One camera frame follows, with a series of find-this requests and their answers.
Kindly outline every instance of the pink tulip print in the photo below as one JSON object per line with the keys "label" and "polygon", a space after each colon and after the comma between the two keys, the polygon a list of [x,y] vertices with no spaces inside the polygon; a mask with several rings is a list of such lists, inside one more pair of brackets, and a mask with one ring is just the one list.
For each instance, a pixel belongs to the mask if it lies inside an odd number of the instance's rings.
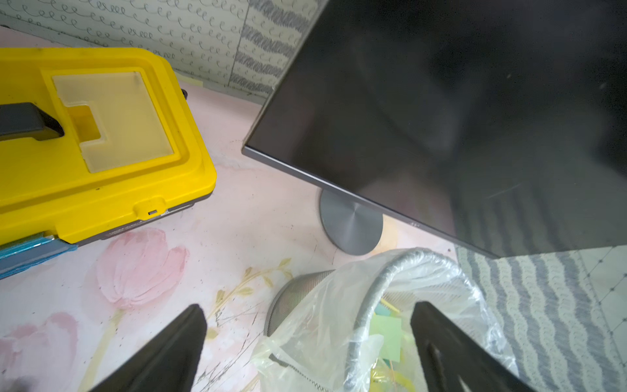
{"label": "pink tulip print", "polygon": [[15,328],[0,339],[0,390],[64,390],[71,379],[77,340],[76,320],[67,313],[55,313],[39,327]]}
{"label": "pink tulip print", "polygon": [[166,233],[154,228],[124,233],[100,255],[96,261],[98,287],[117,310],[87,367],[80,391],[93,387],[100,362],[125,312],[173,289],[183,276],[188,257],[184,246],[168,249]]}

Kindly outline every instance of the computer monitor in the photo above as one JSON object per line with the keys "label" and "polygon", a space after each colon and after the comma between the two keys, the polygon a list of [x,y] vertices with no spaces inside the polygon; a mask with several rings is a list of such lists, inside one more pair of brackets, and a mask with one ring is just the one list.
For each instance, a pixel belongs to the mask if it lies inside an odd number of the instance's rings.
{"label": "computer monitor", "polygon": [[627,243],[626,2],[321,8],[245,155],[493,257]]}

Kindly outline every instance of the dark plastic piece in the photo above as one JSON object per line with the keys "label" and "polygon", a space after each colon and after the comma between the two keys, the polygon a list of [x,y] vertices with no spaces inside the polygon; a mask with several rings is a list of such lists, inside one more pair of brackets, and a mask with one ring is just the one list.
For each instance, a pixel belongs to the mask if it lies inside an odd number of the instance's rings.
{"label": "dark plastic piece", "polygon": [[207,323],[190,305],[92,392],[188,392],[203,350]]}
{"label": "dark plastic piece", "polygon": [[418,302],[411,329],[429,392],[534,392],[430,302]]}
{"label": "dark plastic piece", "polygon": [[133,229],[138,228],[140,226],[147,225],[150,222],[154,222],[154,221],[159,220],[161,218],[165,218],[166,216],[168,216],[170,214],[174,214],[174,213],[183,211],[184,209],[188,209],[188,208],[192,207],[194,204],[196,204],[197,202],[205,200],[205,199],[208,199],[209,196],[211,196],[211,193],[206,194],[204,196],[201,196],[199,198],[190,200],[190,201],[186,201],[185,203],[181,203],[178,206],[169,208],[166,212],[162,213],[161,215],[155,216],[154,218],[149,219],[147,221],[142,221],[142,220],[133,221],[131,223],[127,223],[126,225],[118,226],[118,227],[116,227],[114,229],[103,231],[100,234],[96,234],[95,236],[91,236],[89,238],[86,238],[86,239],[84,239],[82,241],[77,242],[76,244],[78,246],[83,246],[83,245],[87,245],[88,243],[92,243],[94,241],[106,240],[107,238],[111,238],[111,237],[116,236],[118,234],[125,233],[126,231],[133,230]]}
{"label": "dark plastic piece", "polygon": [[0,140],[20,137],[48,140],[63,135],[61,124],[33,103],[0,105]]}

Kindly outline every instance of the monitor stand base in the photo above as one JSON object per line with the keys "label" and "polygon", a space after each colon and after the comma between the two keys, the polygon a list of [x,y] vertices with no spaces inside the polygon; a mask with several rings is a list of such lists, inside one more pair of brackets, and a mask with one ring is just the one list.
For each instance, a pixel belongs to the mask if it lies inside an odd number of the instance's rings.
{"label": "monitor stand base", "polygon": [[325,189],[320,195],[320,219],[331,242],[353,256],[371,252],[383,232],[383,214]]}

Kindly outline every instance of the plastic bag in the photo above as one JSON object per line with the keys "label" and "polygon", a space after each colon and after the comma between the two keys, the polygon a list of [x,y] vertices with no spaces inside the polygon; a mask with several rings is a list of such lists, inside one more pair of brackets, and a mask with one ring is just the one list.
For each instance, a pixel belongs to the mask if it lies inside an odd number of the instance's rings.
{"label": "plastic bag", "polygon": [[[377,360],[383,337],[369,336],[381,299],[398,308],[402,319],[403,360],[393,371]],[[409,325],[418,301],[431,302],[518,374],[511,347],[479,288],[453,260],[416,248],[348,263],[320,282],[272,336],[255,347],[251,362],[259,371],[262,390],[365,392],[372,377],[377,380],[373,389],[379,391],[385,389],[377,377],[388,374],[405,380],[400,386],[408,391],[426,391]]]}

